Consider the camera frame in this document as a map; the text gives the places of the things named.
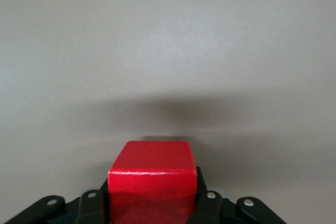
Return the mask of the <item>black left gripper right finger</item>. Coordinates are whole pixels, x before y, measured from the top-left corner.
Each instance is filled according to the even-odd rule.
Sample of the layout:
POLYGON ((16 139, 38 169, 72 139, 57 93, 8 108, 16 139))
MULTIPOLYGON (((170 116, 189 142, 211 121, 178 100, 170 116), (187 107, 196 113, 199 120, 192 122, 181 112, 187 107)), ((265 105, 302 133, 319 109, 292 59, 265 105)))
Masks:
POLYGON ((285 224, 263 201, 255 197, 242 197, 235 203, 219 192, 209 190, 202 170, 197 171, 195 210, 187 224, 285 224))

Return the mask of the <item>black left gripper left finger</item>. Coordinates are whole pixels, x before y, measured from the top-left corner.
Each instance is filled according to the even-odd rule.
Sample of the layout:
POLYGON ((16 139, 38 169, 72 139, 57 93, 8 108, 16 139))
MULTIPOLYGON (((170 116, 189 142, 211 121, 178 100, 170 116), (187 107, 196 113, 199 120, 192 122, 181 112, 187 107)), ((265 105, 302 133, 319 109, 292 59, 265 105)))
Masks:
POLYGON ((108 182, 70 202, 57 195, 43 197, 4 224, 109 224, 108 182))

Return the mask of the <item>red wooden block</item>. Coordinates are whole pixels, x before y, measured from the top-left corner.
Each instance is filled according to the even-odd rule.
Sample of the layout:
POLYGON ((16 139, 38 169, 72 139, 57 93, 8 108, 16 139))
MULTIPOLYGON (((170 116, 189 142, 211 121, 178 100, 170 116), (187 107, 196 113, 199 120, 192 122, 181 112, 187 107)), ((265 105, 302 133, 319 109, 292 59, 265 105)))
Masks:
POLYGON ((112 224, 187 224, 197 171, 187 141, 129 141, 108 171, 112 224))

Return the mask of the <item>brown table cover sheet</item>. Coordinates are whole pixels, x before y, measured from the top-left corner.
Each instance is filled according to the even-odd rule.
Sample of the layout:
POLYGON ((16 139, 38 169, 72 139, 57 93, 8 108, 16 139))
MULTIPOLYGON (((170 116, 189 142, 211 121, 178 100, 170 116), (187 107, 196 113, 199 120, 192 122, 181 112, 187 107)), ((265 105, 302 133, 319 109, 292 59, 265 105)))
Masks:
POLYGON ((233 201, 336 224, 336 0, 0 0, 0 223, 163 139, 233 201))

